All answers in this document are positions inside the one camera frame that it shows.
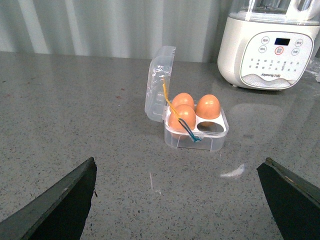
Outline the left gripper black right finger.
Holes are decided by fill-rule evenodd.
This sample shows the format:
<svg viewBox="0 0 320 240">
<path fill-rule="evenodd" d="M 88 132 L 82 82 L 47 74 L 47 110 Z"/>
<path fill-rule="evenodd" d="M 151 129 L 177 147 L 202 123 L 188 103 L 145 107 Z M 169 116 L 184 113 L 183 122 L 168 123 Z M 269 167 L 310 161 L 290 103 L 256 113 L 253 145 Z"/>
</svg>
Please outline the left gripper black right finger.
<svg viewBox="0 0 320 240">
<path fill-rule="evenodd" d="M 277 227 L 285 240 L 320 238 L 320 188 L 268 157 L 257 168 Z"/>
</svg>

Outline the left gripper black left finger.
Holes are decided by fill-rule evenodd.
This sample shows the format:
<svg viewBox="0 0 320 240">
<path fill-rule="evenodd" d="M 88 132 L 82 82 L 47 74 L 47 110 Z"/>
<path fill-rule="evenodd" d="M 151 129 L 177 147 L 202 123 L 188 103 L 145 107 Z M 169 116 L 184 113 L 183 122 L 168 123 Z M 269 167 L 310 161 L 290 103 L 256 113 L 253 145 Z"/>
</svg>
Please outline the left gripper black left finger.
<svg viewBox="0 0 320 240">
<path fill-rule="evenodd" d="M 88 158 L 0 223 L 2 240 L 78 240 L 95 191 L 97 165 Z"/>
</svg>

